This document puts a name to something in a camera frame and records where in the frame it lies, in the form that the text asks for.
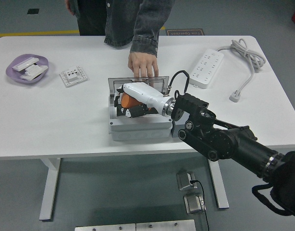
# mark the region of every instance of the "person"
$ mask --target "person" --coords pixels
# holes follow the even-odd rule
[[[105,43],[122,47],[132,42],[128,67],[134,77],[159,75],[159,31],[175,0],[65,0],[77,17],[80,35],[105,35]]]

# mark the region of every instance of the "orange part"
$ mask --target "orange part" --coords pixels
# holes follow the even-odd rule
[[[121,105],[123,108],[132,108],[134,106],[141,105],[142,103],[136,100],[134,97],[131,97],[130,95],[123,93],[121,97]]]

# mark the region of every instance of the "transparent lid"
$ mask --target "transparent lid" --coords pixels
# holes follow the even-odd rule
[[[161,93],[165,93],[168,82],[169,76],[162,76],[162,77],[147,77],[147,78],[108,78],[109,88],[110,88],[110,96],[113,97],[116,89],[122,86],[125,83],[132,83],[132,82],[145,82],[146,84],[150,85],[151,87],[155,88]]]

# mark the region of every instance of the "denim jacket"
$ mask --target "denim jacket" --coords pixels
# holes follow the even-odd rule
[[[78,0],[73,12],[80,17]],[[130,52],[157,56],[159,30],[167,21],[175,0],[107,0],[105,43],[114,47],[131,41]]]

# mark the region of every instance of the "yellow floor line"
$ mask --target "yellow floor line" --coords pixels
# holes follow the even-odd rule
[[[3,33],[4,36],[34,36],[34,35],[61,35],[61,34],[78,34],[79,30],[60,30],[60,31],[40,31],[40,32],[21,32],[21,33]]]

